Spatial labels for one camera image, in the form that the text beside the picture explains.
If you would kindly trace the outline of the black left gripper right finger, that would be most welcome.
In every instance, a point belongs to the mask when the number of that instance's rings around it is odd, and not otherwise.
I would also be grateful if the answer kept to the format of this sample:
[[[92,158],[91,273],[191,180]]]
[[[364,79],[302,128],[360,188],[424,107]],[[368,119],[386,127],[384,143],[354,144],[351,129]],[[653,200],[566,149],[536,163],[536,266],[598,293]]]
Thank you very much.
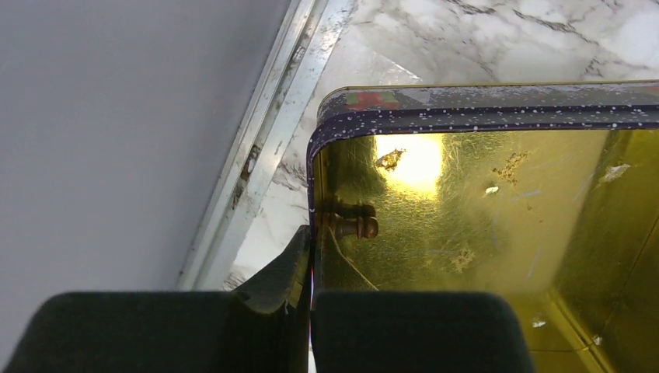
[[[319,230],[312,350],[319,372],[532,372],[514,311],[473,291],[377,291]]]

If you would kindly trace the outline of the dark pawn fourteenth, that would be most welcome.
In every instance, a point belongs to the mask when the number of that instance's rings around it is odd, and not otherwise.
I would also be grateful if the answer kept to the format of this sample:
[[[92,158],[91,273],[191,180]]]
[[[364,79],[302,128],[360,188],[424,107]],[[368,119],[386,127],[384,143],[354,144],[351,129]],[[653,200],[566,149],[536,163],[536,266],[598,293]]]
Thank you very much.
[[[335,213],[324,213],[321,215],[320,224],[328,227],[336,239],[351,235],[358,239],[373,239],[379,232],[378,220],[372,216],[348,219]]]

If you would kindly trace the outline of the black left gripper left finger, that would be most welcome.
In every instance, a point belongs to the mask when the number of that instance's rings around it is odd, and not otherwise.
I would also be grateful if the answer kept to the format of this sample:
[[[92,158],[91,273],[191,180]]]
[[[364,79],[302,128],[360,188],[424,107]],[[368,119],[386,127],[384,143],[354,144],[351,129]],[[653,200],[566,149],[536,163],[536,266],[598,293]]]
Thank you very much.
[[[231,291],[68,292],[34,313],[7,372],[305,372],[311,230]]]

